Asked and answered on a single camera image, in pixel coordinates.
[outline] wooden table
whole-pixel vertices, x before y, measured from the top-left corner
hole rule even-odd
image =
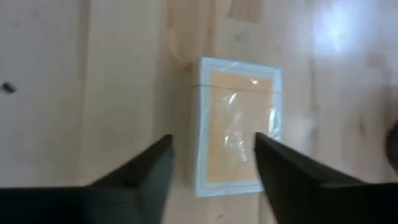
[[[49,2],[0,1],[0,71],[22,87],[0,97],[1,159],[14,161],[2,166],[17,167],[2,185],[86,184],[173,133],[164,223],[272,223],[260,194],[193,196],[190,88],[202,56],[283,69],[284,143],[365,181],[395,180],[383,140],[398,117],[397,1]]]

